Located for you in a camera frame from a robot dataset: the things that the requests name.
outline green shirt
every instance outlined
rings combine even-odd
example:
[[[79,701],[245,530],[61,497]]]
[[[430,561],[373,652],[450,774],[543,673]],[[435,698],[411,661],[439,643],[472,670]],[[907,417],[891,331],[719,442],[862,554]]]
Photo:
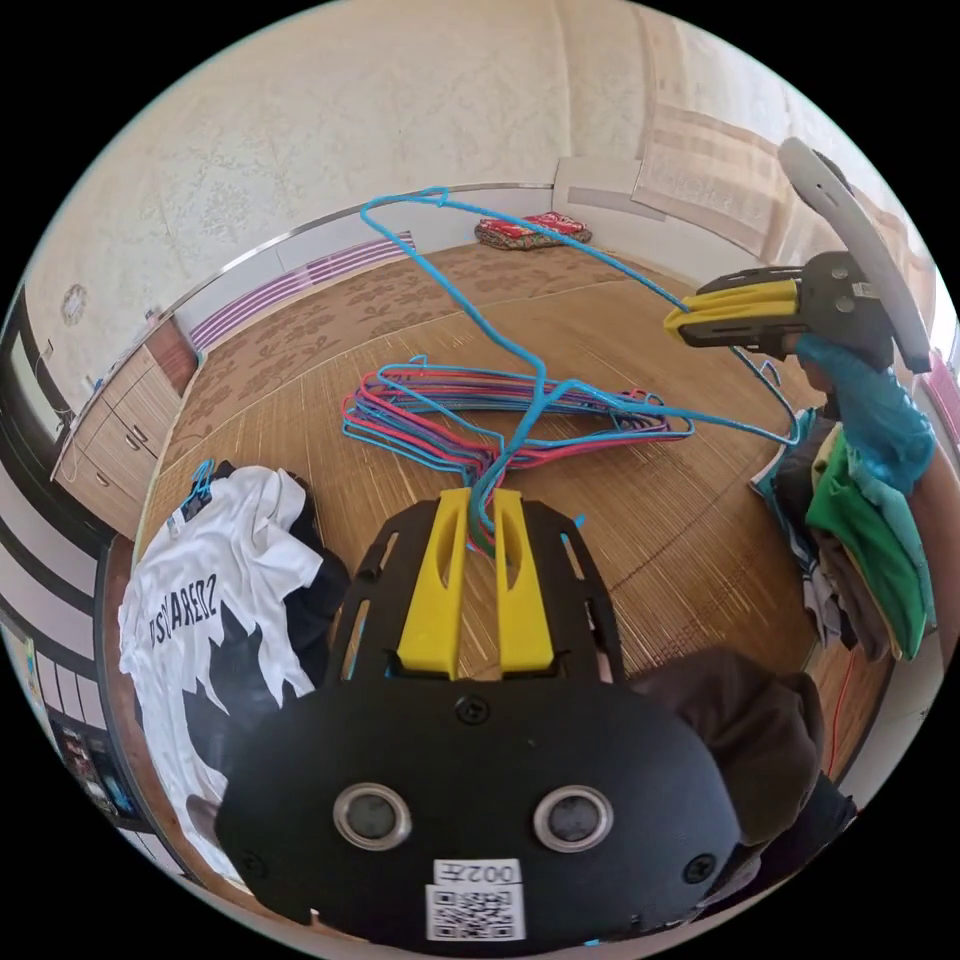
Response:
[[[807,525],[832,533],[850,551],[904,658],[912,660],[927,623],[920,578],[880,511],[851,479],[843,431],[817,484],[807,511]]]

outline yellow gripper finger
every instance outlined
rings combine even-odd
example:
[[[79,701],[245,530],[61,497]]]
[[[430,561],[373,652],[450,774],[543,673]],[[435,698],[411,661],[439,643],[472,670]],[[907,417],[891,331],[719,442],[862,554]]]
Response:
[[[696,323],[792,316],[797,312],[797,285],[794,280],[755,283],[687,297],[683,302],[689,312],[678,307],[663,322],[667,333],[678,340],[683,340],[681,328]]]
[[[504,675],[540,673],[553,664],[553,643],[520,494],[495,491],[493,516],[500,671]],[[508,566],[515,574],[512,584]]]
[[[405,670],[457,675],[469,489],[444,490],[397,647]]]

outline cabinet drawer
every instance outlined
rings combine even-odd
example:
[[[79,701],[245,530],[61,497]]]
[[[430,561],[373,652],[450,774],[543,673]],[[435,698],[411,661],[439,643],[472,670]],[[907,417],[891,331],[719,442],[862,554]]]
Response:
[[[123,366],[116,371],[107,385],[103,388],[100,399],[109,406],[116,405],[127,395],[133,385],[146,373],[157,365],[153,355],[146,347],[138,347],[124,361]]]
[[[150,487],[157,458],[112,414],[84,450],[100,473],[142,504]]]
[[[94,516],[129,540],[136,539],[142,503],[112,483],[76,447],[66,452],[56,479],[67,493]]]
[[[69,440],[69,443],[78,450],[86,450],[90,441],[97,435],[97,432],[103,426],[107,417],[113,416],[113,411],[103,402],[103,397],[98,397],[93,402],[93,406],[83,415],[76,433]]]
[[[180,397],[159,367],[148,370],[113,408],[134,439],[154,457],[180,409]]]

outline qr code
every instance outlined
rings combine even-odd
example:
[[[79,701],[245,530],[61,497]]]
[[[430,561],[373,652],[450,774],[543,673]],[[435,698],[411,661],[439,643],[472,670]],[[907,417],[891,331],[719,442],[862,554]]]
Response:
[[[429,940],[523,940],[523,888],[427,888]]]

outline wooden cabinet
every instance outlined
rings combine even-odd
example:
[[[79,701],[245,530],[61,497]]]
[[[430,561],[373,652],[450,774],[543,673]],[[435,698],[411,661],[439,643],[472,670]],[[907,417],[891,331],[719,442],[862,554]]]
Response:
[[[121,490],[85,454],[75,449],[67,451],[57,482],[117,533],[130,539],[136,537],[143,503]]]
[[[180,409],[180,397],[159,367],[151,367],[114,406],[113,412],[154,457],[160,456],[170,425]]]
[[[54,468],[57,483],[130,540],[196,368],[192,347],[166,320],[101,385]]]

